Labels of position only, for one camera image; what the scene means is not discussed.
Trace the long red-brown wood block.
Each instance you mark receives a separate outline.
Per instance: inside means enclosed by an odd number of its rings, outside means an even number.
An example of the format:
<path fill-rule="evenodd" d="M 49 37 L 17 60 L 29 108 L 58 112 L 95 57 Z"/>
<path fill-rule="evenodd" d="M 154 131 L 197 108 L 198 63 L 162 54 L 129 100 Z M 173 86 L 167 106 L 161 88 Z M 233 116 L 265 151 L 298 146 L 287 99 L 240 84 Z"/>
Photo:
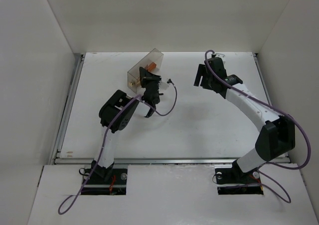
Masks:
<path fill-rule="evenodd" d="M 152 62 L 151 64 L 149 64 L 147 67 L 146 67 L 146 70 L 147 71 L 153 71 L 154 69 L 156 69 L 157 67 L 157 64 Z"/>

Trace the light wood block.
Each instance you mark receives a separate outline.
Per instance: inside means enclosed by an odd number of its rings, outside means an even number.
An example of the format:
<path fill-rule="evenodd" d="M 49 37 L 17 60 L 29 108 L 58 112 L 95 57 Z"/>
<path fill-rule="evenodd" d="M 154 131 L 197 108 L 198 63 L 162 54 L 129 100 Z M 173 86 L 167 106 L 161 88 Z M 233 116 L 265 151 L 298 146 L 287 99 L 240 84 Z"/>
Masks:
<path fill-rule="evenodd" d="M 137 88 L 140 86 L 140 81 L 139 80 L 132 80 L 131 82 L 129 82 L 129 86 L 131 88 Z"/>

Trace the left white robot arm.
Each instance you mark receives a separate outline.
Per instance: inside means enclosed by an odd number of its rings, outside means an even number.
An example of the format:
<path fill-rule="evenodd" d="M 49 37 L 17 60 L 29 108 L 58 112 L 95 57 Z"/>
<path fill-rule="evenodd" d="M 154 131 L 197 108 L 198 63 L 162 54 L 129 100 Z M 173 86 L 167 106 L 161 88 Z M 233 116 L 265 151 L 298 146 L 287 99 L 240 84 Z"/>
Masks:
<path fill-rule="evenodd" d="M 156 105 L 160 103 L 161 76 L 153 74 L 156 64 L 152 62 L 146 67 L 139 68 L 140 86 L 145 91 L 140 99 L 150 105 L 146 118 L 154 114 Z M 115 143 L 112 138 L 118 131 L 122 131 L 132 118 L 137 106 L 138 98 L 134 99 L 122 90 L 117 90 L 99 111 L 100 124 L 103 129 L 102 144 L 98 155 L 91 163 L 93 175 L 103 182 L 107 182 L 111 177 L 114 166 Z"/>

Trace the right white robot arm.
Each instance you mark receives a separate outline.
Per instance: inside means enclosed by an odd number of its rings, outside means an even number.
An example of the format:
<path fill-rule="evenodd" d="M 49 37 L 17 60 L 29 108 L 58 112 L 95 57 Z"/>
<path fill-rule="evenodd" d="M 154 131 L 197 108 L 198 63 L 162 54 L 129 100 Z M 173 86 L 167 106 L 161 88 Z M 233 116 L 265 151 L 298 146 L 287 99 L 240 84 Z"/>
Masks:
<path fill-rule="evenodd" d="M 194 85 L 212 90 L 236 106 L 255 125 L 259 135 L 254 148 L 232 163 L 215 170 L 219 185 L 248 184 L 259 166 L 295 147 L 295 125 L 287 116 L 254 101 L 254 95 L 237 75 L 227 75 L 221 58 L 199 64 Z"/>

